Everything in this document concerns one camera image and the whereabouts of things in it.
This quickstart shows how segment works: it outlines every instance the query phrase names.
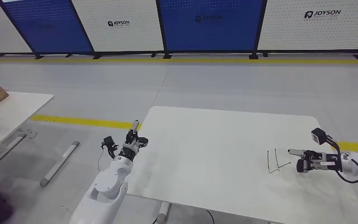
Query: white pegboard panel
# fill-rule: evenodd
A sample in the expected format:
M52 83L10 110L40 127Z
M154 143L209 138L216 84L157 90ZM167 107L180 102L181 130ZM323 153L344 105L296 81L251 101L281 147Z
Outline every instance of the white pegboard panel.
M29 46L0 8L0 53L28 53Z
M163 50L155 0L72 0L97 52Z
M268 0L258 49L358 49L358 0Z

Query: glasses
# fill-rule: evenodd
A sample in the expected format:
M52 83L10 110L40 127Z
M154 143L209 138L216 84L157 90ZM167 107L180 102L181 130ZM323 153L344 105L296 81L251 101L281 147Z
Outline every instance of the glasses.
M269 150L267 150L267 168L268 168L268 173L269 174L272 174L273 172L275 172L276 170L278 171L278 172L281 172L280 171L280 168L282 168L282 167L284 167L284 166L286 166L286 165L288 165L288 164L291 164L291 162L288 162L288 163L286 163L286 164L284 164L284 165L282 165L282 166L279 166L279 162L278 162L278 160L277 160L277 153L276 153L276 149L275 149L275 159L276 159L276 164L277 164L277 168L276 169L274 169L274 170L270 170L270 162L269 162Z

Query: black metal frame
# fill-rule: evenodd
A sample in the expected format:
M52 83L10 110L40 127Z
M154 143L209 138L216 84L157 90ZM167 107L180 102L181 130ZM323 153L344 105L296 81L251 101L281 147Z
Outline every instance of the black metal frame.
M164 23L163 23L163 16L162 16L162 10L161 10L161 4L160 0L156 0L156 6L157 6L157 12L158 12L158 19L159 19L159 25L161 28L161 34L162 34L162 40L163 40L163 49L164 50L154 50L154 51L123 51L123 52L96 52L93 48L93 45L83 27L83 24L78 16L78 13L73 5L72 0L69 0L70 5L76 15L76 18L81 26L82 31L85 34L85 37L87 41L89 42L89 45L91 46L90 52L36 52L34 51L34 48L29 43L29 41L25 38L24 34L21 32L21 30L16 26L14 20L10 16L10 14L7 12L6 7L4 6L4 3L0 1L0 7L4 10L7 17L10 19L13 26L16 28L18 33L21 35L21 37L24 39L25 43L29 46L32 53L26 52L26 53L0 53L0 57L5 54L14 54L14 55L35 55L35 59L40 59L43 57L43 55L53 55L53 54L64 54L65 57L68 58L73 54L79 54L79 55L92 55L94 56L93 59L99 59L102 56L113 56L113 55L133 55L133 54L151 54L151 57L155 57L157 54L164 54L163 59L170 59L171 54L174 53L247 53L249 55L249 59L258 59L257 53L262 53L264 57L268 57L269 53L354 53L358 54L358 49L339 49L339 50L258 50L258 44L260 42L260 36L261 36L261 30L263 25L263 20L265 18L265 12L266 12L266 6L267 6L267 0L262 0L262 6L261 6L261 12L260 12L260 18L257 25L257 32L255 36L255 43L253 50L168 50L167 48L167 41L166 41L166 34L164 30Z
M262 53L265 58L269 56L269 53L350 53L357 54L358 49L337 49L337 50L257 50L258 53Z
M261 30L262 30L262 25L263 25L263 19L265 18L266 6L267 6L267 0L263 0L262 6L261 6L261 12L260 12L260 19L259 19L258 25L257 25L255 45L253 47L252 54L249 56L249 59L258 60L257 48L258 48L258 43L260 42L260 36L261 36Z

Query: cardboard box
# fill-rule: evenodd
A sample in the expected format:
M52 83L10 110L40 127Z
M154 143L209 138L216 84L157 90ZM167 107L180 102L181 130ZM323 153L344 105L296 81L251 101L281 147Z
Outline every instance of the cardboard box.
M9 94L0 86L0 102L7 98Z

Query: yellow tape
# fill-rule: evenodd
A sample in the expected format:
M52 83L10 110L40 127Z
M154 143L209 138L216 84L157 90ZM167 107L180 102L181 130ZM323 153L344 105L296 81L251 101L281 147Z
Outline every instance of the yellow tape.
M196 58L196 59L161 59L161 58L112 58L112 59L15 59L15 58L4 58L0 59L0 62L34 62L34 63L75 63L75 62L160 62L160 63L253 63L253 64L358 64L358 60L331 60L331 59L219 59L219 58Z
M84 118L69 118L65 116L49 116L37 114L31 117L31 120L37 120L39 122L56 122L64 124L78 124L95 127L106 127L106 128L119 128L119 129L130 129L132 122L117 122L111 120L98 120L98 119L84 119Z
M358 152L358 143L355 142L338 142L341 151L353 151Z
M65 116L49 116L49 115L42 115L42 114L37 114L32 116L31 120L36 120L39 122L55 122L55 123L64 123L64 124L77 124L77 125L105 127L105 128L119 128L119 129L130 129L132 125L132 122L117 122L112 120L70 118ZM358 143L339 142L338 145L340 146L341 151L358 152Z

